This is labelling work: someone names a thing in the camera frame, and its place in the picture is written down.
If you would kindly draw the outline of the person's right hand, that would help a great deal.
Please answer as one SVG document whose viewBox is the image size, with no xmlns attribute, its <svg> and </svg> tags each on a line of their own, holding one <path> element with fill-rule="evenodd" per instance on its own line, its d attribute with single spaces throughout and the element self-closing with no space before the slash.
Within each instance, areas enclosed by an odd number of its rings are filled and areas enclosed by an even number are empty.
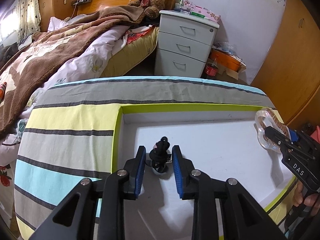
<svg viewBox="0 0 320 240">
<path fill-rule="evenodd" d="M 304 203 L 308 207 L 312 207 L 310 216 L 315 216 L 319 212 L 319 194 L 311 194 L 307 197 L 304 197 L 302 194 L 302 191 L 304 189 L 304 185 L 301 181 L 298 181 L 297 187 L 295 189 L 294 195 L 293 195 L 293 205 L 299 206 L 300 204 Z"/>
</svg>

